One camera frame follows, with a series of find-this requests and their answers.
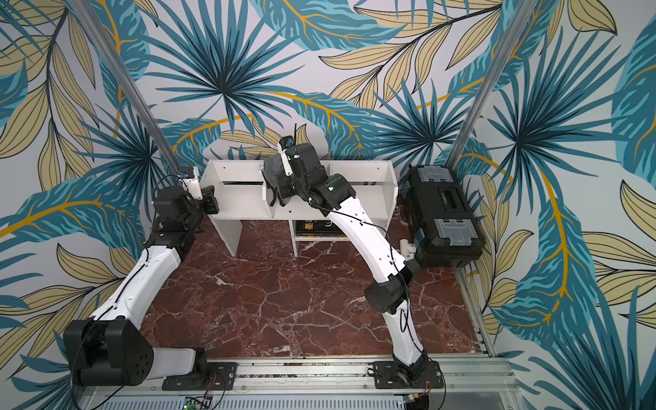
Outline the dark grey green cloth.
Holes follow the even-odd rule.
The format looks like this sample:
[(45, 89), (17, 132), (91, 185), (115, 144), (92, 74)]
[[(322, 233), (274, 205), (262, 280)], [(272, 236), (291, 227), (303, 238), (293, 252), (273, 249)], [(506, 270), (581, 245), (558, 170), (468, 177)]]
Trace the dark grey green cloth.
[(272, 207), (279, 203), (282, 207), (286, 206), (293, 196), (292, 178), (287, 176), (283, 160), (280, 154), (269, 157), (263, 162), (262, 175), (265, 179), (266, 186), (273, 192), (274, 198), (270, 203)]

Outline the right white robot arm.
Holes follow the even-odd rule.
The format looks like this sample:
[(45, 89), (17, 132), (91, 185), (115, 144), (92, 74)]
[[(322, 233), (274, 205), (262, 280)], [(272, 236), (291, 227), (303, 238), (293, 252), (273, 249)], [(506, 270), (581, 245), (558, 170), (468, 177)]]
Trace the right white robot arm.
[(346, 234), (372, 273), (374, 282), (365, 297), (382, 314), (391, 336), (396, 375), (390, 379), (408, 388), (430, 387), (437, 365), (420, 343), (410, 309), (409, 285), (419, 265), (394, 249), (385, 228), (372, 222), (343, 175), (326, 173), (312, 145), (290, 143), (280, 147), (279, 154), (294, 194)]

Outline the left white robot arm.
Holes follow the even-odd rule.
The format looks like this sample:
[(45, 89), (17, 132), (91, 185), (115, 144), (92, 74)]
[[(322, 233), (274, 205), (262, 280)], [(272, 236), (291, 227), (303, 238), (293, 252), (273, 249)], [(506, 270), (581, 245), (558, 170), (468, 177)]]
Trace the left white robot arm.
[(137, 386), (161, 379), (167, 389), (200, 389), (212, 380), (201, 348), (155, 348), (142, 335), (145, 314), (169, 276), (190, 254), (196, 232), (219, 205), (198, 178), (161, 189), (150, 237), (116, 291), (87, 319), (63, 333), (71, 382), (79, 387)]

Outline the black yellow book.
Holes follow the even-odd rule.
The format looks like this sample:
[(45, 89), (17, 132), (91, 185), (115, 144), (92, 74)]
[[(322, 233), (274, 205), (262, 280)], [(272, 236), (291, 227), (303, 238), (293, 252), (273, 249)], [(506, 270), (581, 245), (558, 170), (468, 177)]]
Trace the black yellow book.
[(297, 220), (297, 237), (340, 237), (346, 238), (343, 231), (330, 220)]

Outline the white pvc pipe fitting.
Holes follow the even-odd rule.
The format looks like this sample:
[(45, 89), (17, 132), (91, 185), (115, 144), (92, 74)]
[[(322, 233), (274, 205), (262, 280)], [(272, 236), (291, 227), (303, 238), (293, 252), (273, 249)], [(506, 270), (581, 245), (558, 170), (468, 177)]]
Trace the white pvc pipe fitting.
[(399, 241), (399, 250), (404, 257), (410, 259), (413, 259), (416, 254), (416, 246), (408, 241), (408, 239), (401, 239)]

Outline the black plastic toolbox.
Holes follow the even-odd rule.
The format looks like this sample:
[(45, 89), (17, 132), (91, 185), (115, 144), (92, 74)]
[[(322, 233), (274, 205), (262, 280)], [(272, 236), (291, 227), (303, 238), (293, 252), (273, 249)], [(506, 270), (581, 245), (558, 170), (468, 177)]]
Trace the black plastic toolbox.
[(464, 268), (482, 256), (483, 231), (451, 170), (411, 167), (400, 189), (420, 266)]

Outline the left aluminium corner post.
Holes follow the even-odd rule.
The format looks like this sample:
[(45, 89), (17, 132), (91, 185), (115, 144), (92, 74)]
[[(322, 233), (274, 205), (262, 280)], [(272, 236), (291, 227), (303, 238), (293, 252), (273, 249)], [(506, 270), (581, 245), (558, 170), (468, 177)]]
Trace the left aluminium corner post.
[(180, 164), (172, 147), (167, 142), (162, 129), (144, 97), (138, 90), (137, 84), (129, 73), (119, 51), (112, 46), (109, 33), (103, 28), (102, 22), (93, 10), (89, 1), (72, 0), (68, 2), (70, 10), (80, 20), (80, 25), (86, 30), (90, 41), (96, 46), (97, 52), (109, 66), (109, 70), (116, 78), (117, 85), (125, 93), (126, 99), (139, 116), (151, 139), (157, 146), (161, 157), (167, 162), (175, 174), (179, 172)]

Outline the aluminium corner post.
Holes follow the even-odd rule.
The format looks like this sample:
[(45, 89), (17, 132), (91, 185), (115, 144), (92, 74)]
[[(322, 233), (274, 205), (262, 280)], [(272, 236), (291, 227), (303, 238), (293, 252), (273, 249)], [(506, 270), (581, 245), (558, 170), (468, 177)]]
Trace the aluminium corner post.
[(175, 174), (179, 172), (180, 164), (172, 147), (167, 142), (162, 129), (144, 97), (138, 90), (137, 84), (129, 73), (119, 51), (112, 46), (109, 33), (103, 28), (102, 22), (93, 10), (89, 1), (72, 0), (68, 2), (70, 10), (80, 20), (80, 25), (86, 30), (90, 41), (96, 46), (97, 52), (109, 66), (109, 70), (116, 78), (117, 85), (125, 93), (126, 99), (139, 116), (151, 139), (157, 146), (161, 157), (167, 162)]
[(475, 99), (473, 99), (473, 103), (471, 104), (466, 119), (463, 121), (462, 127), (452, 144), (449, 157), (444, 164), (445, 167), (453, 171), (455, 170), (457, 162), (461, 157), (464, 148), (466, 148), (467, 141), (473, 133), (475, 124), (483, 110), (483, 106), (495, 89), (497, 81), (502, 75), (507, 62), (513, 53), (514, 46), (519, 41), (524, 27), (531, 17), (531, 13), (537, 3), (537, 0), (525, 0), (518, 3), (515, 13), (512, 16), (512, 20), (510, 20), (509, 26), (501, 38), (495, 58), (490, 61), (490, 66), (488, 67), (485, 77), (483, 77), (482, 84), (478, 89)]

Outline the right aluminium corner post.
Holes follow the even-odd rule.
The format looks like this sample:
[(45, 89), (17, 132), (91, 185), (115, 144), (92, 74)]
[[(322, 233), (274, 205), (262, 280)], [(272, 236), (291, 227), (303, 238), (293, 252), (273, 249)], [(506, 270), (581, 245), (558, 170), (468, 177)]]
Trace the right aluminium corner post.
[(507, 62), (513, 53), (514, 46), (519, 41), (524, 27), (531, 17), (531, 13), (537, 3), (537, 0), (525, 0), (518, 3), (515, 13), (512, 16), (512, 20), (510, 20), (509, 26), (501, 38), (495, 58), (490, 61), (490, 66), (488, 67), (485, 77), (483, 77), (482, 84), (478, 89), (475, 99), (473, 99), (473, 103), (471, 104), (466, 119), (463, 121), (462, 127), (452, 144), (449, 157), (444, 164), (445, 167), (453, 171), (455, 170), (457, 162), (461, 157), (464, 148), (466, 148), (467, 141), (473, 133), (475, 124), (483, 110), (483, 106), (495, 89), (497, 81), (502, 75)]

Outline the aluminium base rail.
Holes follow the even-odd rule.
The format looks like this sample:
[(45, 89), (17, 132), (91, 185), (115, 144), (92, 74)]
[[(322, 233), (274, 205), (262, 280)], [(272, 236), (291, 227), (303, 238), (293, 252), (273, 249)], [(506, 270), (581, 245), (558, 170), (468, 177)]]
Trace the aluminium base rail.
[(211, 388), (76, 388), (83, 409), (526, 409), (508, 360), (435, 355), (433, 374), (413, 388), (391, 379), (382, 355), (230, 359)]

